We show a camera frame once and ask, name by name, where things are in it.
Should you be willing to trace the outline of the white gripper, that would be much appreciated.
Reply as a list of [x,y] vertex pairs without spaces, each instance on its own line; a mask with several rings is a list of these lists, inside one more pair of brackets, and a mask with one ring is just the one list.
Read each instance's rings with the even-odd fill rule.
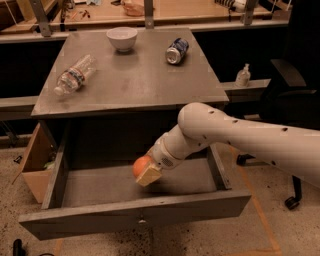
[[163,136],[156,140],[154,145],[147,151],[147,154],[155,164],[149,162],[139,170],[136,182],[143,187],[158,180],[162,176],[162,169],[174,169],[182,163],[180,159],[172,156],[166,149]]

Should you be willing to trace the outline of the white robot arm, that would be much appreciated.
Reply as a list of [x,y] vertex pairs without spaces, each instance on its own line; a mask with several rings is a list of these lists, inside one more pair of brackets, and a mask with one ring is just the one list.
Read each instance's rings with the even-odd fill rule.
[[164,169],[213,143],[229,144],[303,181],[320,187],[320,132],[237,119],[203,103],[185,105],[177,125],[133,165],[136,182],[147,186]]

